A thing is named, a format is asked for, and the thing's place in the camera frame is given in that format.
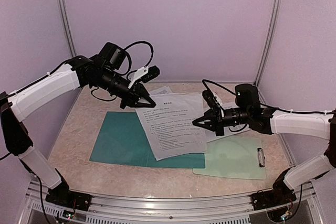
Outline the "printed paper sheet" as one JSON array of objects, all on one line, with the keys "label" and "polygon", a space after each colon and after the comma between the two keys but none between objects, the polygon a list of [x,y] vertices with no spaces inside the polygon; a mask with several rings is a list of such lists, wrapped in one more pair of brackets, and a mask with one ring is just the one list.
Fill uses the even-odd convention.
[{"label": "printed paper sheet", "polygon": [[154,95],[154,108],[136,109],[157,161],[206,151],[205,131],[192,124],[203,115],[201,93]]}]

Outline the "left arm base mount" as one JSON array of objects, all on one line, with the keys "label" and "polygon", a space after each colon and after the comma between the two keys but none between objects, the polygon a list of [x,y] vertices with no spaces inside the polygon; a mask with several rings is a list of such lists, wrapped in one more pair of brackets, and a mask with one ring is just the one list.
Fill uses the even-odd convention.
[{"label": "left arm base mount", "polygon": [[92,195],[69,189],[67,183],[61,183],[54,189],[48,189],[46,201],[73,210],[88,211]]}]

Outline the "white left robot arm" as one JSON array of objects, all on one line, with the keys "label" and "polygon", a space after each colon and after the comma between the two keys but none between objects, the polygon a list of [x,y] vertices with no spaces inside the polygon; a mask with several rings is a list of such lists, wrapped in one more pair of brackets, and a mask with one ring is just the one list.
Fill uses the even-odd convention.
[{"label": "white left robot arm", "polygon": [[120,98],[120,108],[153,108],[154,100],[144,87],[160,74],[157,66],[145,64],[118,73],[124,60],[132,62],[127,48],[107,42],[101,51],[89,58],[76,56],[65,60],[54,70],[27,86],[11,93],[1,93],[1,128],[6,149],[17,156],[28,171],[40,179],[60,204],[73,201],[73,193],[60,172],[51,167],[33,144],[23,122],[35,111],[59,96],[89,86],[107,91],[111,99]]}]

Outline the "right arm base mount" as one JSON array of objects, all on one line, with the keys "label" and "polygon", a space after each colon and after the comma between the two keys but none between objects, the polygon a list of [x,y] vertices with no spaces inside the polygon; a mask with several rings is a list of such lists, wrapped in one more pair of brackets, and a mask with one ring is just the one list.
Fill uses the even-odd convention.
[{"label": "right arm base mount", "polygon": [[254,210],[262,210],[294,202],[297,198],[293,189],[289,189],[284,182],[285,174],[282,173],[275,180],[270,190],[259,190],[251,195]]}]

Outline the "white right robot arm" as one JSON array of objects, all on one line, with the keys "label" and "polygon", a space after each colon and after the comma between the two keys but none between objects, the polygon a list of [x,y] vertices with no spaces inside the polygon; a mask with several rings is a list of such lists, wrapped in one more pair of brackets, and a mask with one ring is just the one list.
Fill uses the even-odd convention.
[{"label": "white right robot arm", "polygon": [[203,116],[192,124],[224,135],[224,128],[246,125],[260,134],[293,134],[311,136],[328,141],[323,154],[315,156],[282,172],[269,192],[273,205],[281,204],[289,191],[335,169],[335,111],[293,111],[262,104],[259,92],[252,84],[239,84],[232,92],[236,107],[224,108],[218,97],[207,87],[202,96],[209,106]]}]

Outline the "printed paper stack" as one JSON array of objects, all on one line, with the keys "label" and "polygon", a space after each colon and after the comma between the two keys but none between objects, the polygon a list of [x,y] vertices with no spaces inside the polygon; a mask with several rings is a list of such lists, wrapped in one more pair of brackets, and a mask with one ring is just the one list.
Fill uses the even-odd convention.
[{"label": "printed paper stack", "polygon": [[163,95],[163,94],[172,94],[172,90],[169,86],[163,86],[153,91],[150,91],[150,95]]}]

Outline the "dark green folder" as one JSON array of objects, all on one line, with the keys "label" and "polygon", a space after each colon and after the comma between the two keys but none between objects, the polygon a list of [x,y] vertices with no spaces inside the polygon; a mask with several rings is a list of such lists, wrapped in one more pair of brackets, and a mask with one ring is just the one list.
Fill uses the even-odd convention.
[{"label": "dark green folder", "polygon": [[90,161],[149,168],[205,168],[205,157],[201,153],[157,161],[134,112],[106,113]]}]

